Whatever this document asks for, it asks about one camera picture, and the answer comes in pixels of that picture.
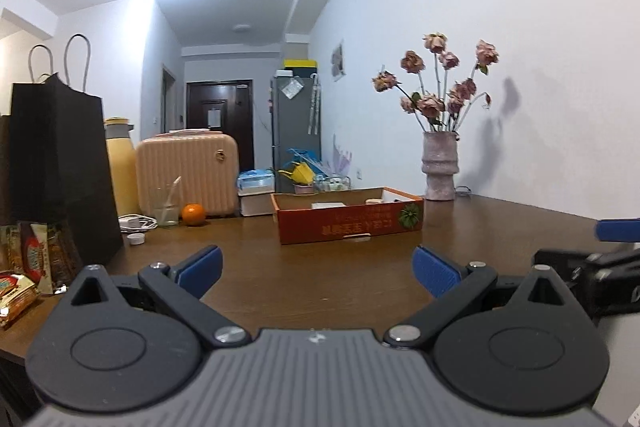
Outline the orange fruit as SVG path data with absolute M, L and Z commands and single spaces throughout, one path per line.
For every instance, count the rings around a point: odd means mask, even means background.
M 199 227 L 206 222 L 206 210 L 200 204 L 188 204 L 181 209 L 181 219 L 188 227 Z

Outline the clear drinking glass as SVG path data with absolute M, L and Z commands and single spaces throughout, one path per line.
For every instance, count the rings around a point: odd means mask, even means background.
M 180 184 L 177 176 L 170 183 L 163 183 L 152 193 L 152 217 L 159 228 L 169 228 L 178 225 L 180 219 Z

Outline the pink textured vase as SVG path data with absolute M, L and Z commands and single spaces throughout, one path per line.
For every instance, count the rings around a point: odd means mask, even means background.
M 422 171 L 425 198 L 450 202 L 456 198 L 454 176 L 459 172 L 457 135 L 450 131 L 426 132 L 423 137 Z

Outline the pink ribbed suitcase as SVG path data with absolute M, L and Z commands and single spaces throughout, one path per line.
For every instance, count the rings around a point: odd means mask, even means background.
M 230 216 L 239 208 L 239 150 L 230 135 L 180 130 L 152 136 L 138 144 L 136 168 L 139 205 L 147 215 L 160 208 L 160 195 L 175 179 L 180 205 L 201 205 L 210 217 Z

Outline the blue tissue pack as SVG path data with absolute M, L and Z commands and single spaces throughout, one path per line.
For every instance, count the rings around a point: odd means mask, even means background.
M 241 172 L 236 179 L 240 194 L 274 191 L 274 173 L 270 169 L 255 169 Z

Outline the yellow thermos jug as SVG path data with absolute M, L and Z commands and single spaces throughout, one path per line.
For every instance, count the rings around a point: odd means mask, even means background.
M 130 136 L 134 126 L 127 118 L 111 117 L 104 128 L 117 213 L 138 213 L 136 151 Z

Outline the snack packets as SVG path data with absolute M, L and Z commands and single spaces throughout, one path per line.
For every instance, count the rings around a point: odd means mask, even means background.
M 2 225 L 2 329 L 14 323 L 39 297 L 64 293 L 81 267 L 65 222 Z

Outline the red cardboard box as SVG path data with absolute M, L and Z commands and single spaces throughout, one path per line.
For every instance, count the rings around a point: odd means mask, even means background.
M 422 229 L 424 199 L 390 187 L 271 195 L 283 245 L 341 241 Z

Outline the yellow watering can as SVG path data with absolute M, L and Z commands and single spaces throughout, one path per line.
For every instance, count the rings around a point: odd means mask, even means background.
M 305 161 L 294 162 L 292 170 L 280 169 L 279 173 L 294 184 L 312 185 L 314 184 L 314 170 Z

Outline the black paper shopping bag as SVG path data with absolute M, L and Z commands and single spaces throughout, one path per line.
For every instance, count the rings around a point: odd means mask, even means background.
M 29 80 L 12 87 L 1 165 L 8 186 L 2 225 L 63 225 L 85 265 L 107 265 L 122 249 L 102 100 L 61 79 L 53 53 L 27 54 Z

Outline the dried pink flowers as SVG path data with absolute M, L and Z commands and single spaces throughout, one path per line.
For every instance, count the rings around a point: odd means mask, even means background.
M 480 39 L 475 46 L 471 72 L 463 80 L 452 81 L 450 74 L 460 67 L 460 58 L 449 49 L 448 37 L 430 32 L 422 42 L 431 62 L 413 50 L 406 51 L 400 60 L 400 69 L 418 80 L 416 89 L 406 88 L 384 66 L 371 79 L 372 87 L 378 93 L 398 91 L 402 111 L 412 115 L 423 132 L 451 132 L 458 139 L 471 108 L 480 104 L 490 109 L 492 105 L 491 95 L 478 89 L 475 76 L 487 76 L 489 69 L 499 63 L 500 54 L 494 44 Z

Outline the dark brown entrance door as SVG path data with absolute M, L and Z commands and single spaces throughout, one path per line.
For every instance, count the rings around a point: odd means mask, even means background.
M 238 146 L 240 171 L 255 167 L 253 81 L 189 82 L 186 85 L 186 127 L 231 136 Z

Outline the grey refrigerator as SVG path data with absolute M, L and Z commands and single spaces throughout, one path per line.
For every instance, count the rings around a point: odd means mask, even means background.
M 280 173 L 298 158 L 291 148 L 321 158 L 320 92 L 315 67 L 286 68 L 271 79 L 272 167 L 276 191 L 293 193 L 293 182 Z

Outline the yellow box on refrigerator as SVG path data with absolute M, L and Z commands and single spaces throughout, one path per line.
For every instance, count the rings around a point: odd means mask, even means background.
M 296 68 L 317 68 L 318 63 L 314 60 L 303 60 L 302 58 L 286 58 L 283 61 L 284 69 Z

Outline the wall picture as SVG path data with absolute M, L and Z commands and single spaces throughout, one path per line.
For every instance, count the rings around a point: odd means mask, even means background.
M 341 41 L 331 54 L 331 75 L 337 81 L 345 75 L 344 42 Z

